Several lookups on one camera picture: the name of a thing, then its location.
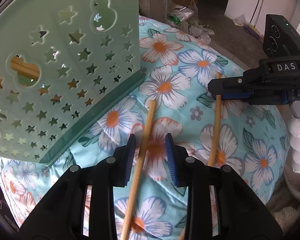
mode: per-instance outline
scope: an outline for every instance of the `gourd-shaped cutout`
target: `gourd-shaped cutout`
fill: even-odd
[[[14,56],[10,67],[17,74],[18,83],[23,87],[35,85],[40,77],[40,68],[34,63],[26,63],[22,56]]]
[[[116,11],[111,8],[110,0],[94,0],[93,26],[98,31],[111,28],[116,21]]]

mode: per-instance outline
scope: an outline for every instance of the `green plastic basket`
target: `green plastic basket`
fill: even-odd
[[[0,15],[0,156],[53,163],[141,82],[138,0],[15,0]]]

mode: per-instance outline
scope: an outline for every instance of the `screw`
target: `screw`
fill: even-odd
[[[231,167],[230,167],[229,165],[223,165],[223,166],[222,166],[222,170],[223,170],[224,172],[230,172],[230,171],[231,171]]]
[[[114,157],[109,157],[106,160],[107,163],[114,163],[115,161],[116,161],[116,159]]]
[[[79,170],[79,166],[78,165],[72,165],[71,167],[70,167],[70,171],[71,172],[76,172],[76,171],[78,171]]]
[[[187,163],[194,163],[195,159],[193,157],[187,157],[186,162]]]

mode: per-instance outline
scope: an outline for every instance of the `concrete floor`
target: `concrete floor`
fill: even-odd
[[[245,70],[258,67],[258,61],[267,58],[262,50],[262,42],[224,16],[226,6],[226,0],[197,2],[199,22],[209,25],[215,32],[215,35],[210,36],[211,47]]]

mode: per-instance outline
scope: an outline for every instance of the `light blue fabric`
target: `light blue fabric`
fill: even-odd
[[[242,75],[243,70],[209,46],[167,25],[140,17],[139,27],[145,82],[138,89],[87,130],[50,168],[0,157],[0,185],[19,225],[72,164],[82,168],[96,165],[111,156],[116,147],[125,145],[130,133],[137,136],[139,147],[146,108],[151,99],[157,99],[130,238],[176,239],[180,235],[186,221],[187,189],[177,189],[171,183],[164,137],[171,132],[175,143],[206,164],[215,115],[215,101],[206,90],[207,84],[216,71],[231,77]],[[223,101],[222,117],[216,167],[231,165],[266,203],[282,175],[289,147],[280,113],[275,106]],[[118,233],[131,181],[125,188],[114,189]],[[216,233],[213,193],[211,197]],[[84,226],[87,234],[87,220]]]

